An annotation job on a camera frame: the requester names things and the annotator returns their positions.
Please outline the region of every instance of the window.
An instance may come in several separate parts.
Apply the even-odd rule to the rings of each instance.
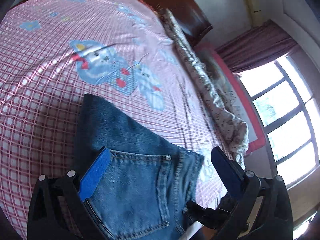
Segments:
[[[269,140],[274,173],[290,187],[319,165],[317,103],[290,57],[241,73]]]
[[[293,231],[293,240],[296,240],[298,237],[300,237],[305,231],[307,231],[309,224],[315,217],[316,213],[314,213],[311,217],[307,218],[303,223],[298,226],[294,231]]]

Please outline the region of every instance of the wall-mounted fixture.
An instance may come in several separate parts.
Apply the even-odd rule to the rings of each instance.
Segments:
[[[248,17],[252,27],[261,26],[263,24],[262,13],[259,6],[259,0],[244,0],[247,8]]]

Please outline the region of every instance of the jeans back pocket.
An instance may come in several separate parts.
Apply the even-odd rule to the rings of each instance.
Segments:
[[[88,204],[110,239],[135,239],[169,226],[169,155],[111,150],[111,161]]]

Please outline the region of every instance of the blue gripper pad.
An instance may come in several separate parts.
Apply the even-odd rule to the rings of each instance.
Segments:
[[[83,202],[92,196],[99,181],[110,164],[111,153],[106,147],[102,147],[96,160],[92,163],[80,181],[79,197]]]
[[[244,194],[242,188],[244,171],[242,170],[240,165],[229,160],[219,147],[215,147],[212,149],[211,162],[230,196],[237,200],[240,200]]]

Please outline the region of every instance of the metal rivet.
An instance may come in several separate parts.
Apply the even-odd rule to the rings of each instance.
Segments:
[[[67,175],[68,177],[73,177],[76,174],[75,171],[68,171]]]
[[[249,178],[253,178],[253,177],[254,177],[254,173],[253,173],[252,171],[247,171],[245,174],[246,174],[247,177],[249,177]]]
[[[276,176],[276,180],[277,180],[277,181],[283,181],[283,178],[282,178],[280,175],[277,175],[277,176]]]
[[[45,179],[45,175],[40,175],[39,176],[39,181],[43,181]]]

